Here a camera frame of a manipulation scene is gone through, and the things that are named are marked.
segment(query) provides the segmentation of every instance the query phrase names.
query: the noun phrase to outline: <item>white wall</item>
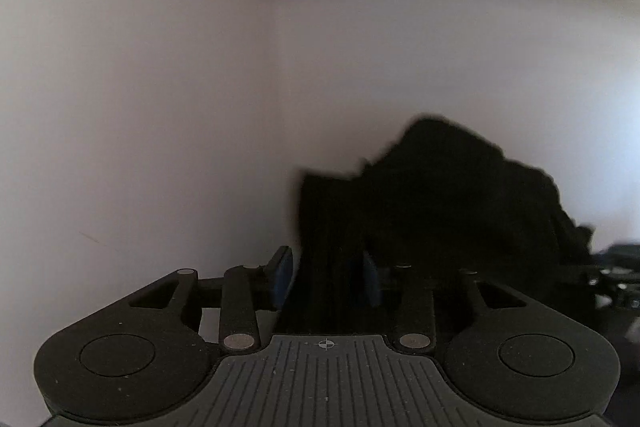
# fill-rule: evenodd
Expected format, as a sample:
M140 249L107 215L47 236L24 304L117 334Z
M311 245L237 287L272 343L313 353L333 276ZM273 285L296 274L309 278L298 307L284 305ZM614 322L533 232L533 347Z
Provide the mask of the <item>white wall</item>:
M577 0L280 0L300 166L354 171L443 114L540 166L595 244L640 239L640 26Z
M0 0L0 421L41 343L285 240L270 0Z

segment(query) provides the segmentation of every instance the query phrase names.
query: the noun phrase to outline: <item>black cloth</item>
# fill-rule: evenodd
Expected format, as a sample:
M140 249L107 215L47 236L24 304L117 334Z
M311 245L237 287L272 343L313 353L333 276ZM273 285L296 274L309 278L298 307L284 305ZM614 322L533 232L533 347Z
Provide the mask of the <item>black cloth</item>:
M384 327L382 312L354 304L363 251L378 267L409 263L444 285L462 267L482 270L594 326L590 291L554 279L559 265L589 264L590 234L564 212L553 180L442 118L412 123L359 175L306 172L298 235L300 267L281 332Z

